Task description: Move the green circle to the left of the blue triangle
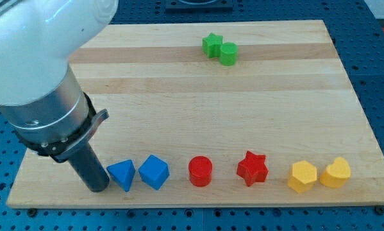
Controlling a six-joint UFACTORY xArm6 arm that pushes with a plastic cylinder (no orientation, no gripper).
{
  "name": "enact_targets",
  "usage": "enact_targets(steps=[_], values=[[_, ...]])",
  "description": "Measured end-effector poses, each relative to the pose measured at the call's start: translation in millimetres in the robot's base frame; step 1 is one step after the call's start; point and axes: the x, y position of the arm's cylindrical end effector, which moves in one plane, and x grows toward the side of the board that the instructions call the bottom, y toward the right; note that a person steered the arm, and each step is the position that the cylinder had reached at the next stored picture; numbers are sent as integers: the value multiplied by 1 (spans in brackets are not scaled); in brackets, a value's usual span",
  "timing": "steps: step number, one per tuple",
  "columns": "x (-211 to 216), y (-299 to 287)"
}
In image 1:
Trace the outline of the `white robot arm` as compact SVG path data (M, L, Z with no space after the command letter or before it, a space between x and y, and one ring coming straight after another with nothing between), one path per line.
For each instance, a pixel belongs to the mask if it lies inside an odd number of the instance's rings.
M50 144L82 126L89 105L69 56L117 8L118 0L0 3L0 112L24 140Z

